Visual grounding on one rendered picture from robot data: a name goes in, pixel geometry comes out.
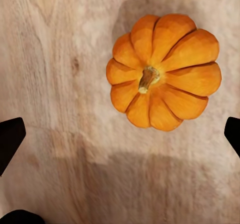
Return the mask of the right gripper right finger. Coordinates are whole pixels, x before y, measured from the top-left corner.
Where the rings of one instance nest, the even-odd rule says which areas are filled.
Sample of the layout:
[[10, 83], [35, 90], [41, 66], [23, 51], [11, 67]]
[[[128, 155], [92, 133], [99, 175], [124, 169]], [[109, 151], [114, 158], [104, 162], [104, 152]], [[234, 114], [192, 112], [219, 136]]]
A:
[[224, 135], [240, 157], [240, 119], [229, 117], [224, 130]]

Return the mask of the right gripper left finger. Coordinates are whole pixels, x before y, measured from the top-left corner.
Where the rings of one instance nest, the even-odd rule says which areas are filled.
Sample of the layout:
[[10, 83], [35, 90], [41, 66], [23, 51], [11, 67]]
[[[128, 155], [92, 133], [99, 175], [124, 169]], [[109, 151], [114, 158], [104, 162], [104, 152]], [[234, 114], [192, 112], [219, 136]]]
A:
[[25, 137], [26, 128], [22, 117], [0, 122], [0, 177]]

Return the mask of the pumpkin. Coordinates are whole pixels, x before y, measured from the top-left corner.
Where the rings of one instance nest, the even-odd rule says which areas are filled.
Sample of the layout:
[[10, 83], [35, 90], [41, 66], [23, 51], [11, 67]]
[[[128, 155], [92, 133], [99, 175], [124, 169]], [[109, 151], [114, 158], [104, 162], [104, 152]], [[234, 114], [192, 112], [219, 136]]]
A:
[[142, 17], [106, 66], [113, 106], [138, 128], [169, 132], [196, 119], [221, 85], [219, 41], [185, 14]]

